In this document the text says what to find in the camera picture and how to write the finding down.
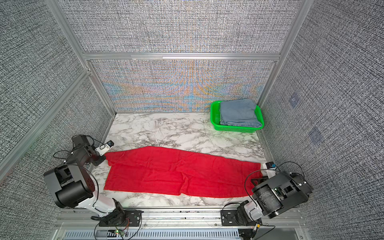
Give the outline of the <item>red long pants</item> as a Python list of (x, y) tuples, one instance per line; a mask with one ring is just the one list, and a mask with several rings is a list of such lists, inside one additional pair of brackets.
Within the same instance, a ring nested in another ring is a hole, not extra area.
[(161, 147), (107, 153), (111, 167), (104, 189), (204, 198), (246, 197), (262, 178), (251, 163)]

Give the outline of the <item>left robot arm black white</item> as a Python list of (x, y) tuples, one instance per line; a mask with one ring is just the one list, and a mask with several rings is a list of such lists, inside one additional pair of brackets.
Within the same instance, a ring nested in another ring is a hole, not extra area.
[(106, 160), (105, 154), (114, 146), (113, 141), (95, 147), (96, 140), (91, 136), (72, 137), (73, 148), (64, 162), (44, 173), (55, 204), (60, 208), (87, 209), (97, 214), (92, 217), (101, 227), (123, 226), (128, 216), (122, 205), (113, 198), (100, 193), (95, 176), (87, 169), (87, 164), (95, 167)]

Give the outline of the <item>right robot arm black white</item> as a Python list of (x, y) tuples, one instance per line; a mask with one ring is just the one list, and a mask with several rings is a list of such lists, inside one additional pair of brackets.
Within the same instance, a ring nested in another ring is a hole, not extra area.
[(236, 222), (250, 226), (263, 217), (275, 218), (309, 200), (313, 187), (303, 175), (269, 169), (276, 175), (255, 185), (251, 192), (245, 187), (250, 198), (237, 207)]

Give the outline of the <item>folded grey-blue cloth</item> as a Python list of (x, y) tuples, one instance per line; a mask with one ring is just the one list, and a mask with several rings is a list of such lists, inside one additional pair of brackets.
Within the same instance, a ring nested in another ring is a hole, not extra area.
[(260, 128), (262, 123), (255, 114), (256, 104), (250, 99), (220, 103), (220, 124), (232, 127)]

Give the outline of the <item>green plastic basket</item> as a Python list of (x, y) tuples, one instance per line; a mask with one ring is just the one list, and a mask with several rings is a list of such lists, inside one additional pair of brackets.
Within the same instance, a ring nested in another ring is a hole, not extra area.
[(265, 126), (262, 110), (259, 106), (256, 106), (255, 108), (255, 115), (257, 117), (257, 120), (261, 123), (261, 126), (259, 128), (252, 128), (252, 127), (238, 127), (238, 126), (227, 126), (227, 125), (221, 125), (221, 102), (222, 101), (215, 101), (211, 103), (210, 108), (210, 120), (211, 124), (213, 125), (214, 129), (217, 131), (224, 131), (224, 132), (239, 132), (239, 133), (254, 133), (256, 131), (262, 130)]

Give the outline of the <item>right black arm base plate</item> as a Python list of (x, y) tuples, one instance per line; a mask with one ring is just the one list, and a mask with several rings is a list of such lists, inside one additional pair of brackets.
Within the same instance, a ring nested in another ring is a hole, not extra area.
[(256, 221), (251, 220), (247, 214), (238, 210), (221, 210), (222, 226), (255, 226)]

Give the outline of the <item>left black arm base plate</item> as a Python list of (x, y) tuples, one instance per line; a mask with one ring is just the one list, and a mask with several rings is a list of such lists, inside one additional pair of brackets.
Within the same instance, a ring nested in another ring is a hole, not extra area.
[(99, 221), (100, 227), (138, 227), (142, 218), (140, 210), (114, 211)]

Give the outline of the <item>aluminium front rail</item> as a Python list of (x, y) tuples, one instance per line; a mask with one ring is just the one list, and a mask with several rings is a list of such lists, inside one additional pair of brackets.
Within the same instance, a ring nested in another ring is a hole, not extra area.
[[(222, 228), (221, 210), (236, 210), (236, 206), (139, 208), (144, 229), (218, 229)], [(63, 210), (54, 229), (92, 229), (98, 223), (94, 213), (85, 209)], [(307, 228), (300, 210), (293, 208), (275, 218), (262, 218), (262, 224), (276, 228)]]

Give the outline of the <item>aluminium cage frame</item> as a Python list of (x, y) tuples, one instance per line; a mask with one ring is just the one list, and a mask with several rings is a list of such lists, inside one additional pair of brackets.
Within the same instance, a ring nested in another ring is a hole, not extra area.
[(312, 1), (1, 1), (1, 238), (48, 235), (43, 173), (71, 137), (264, 162), (216, 100), (263, 107)]

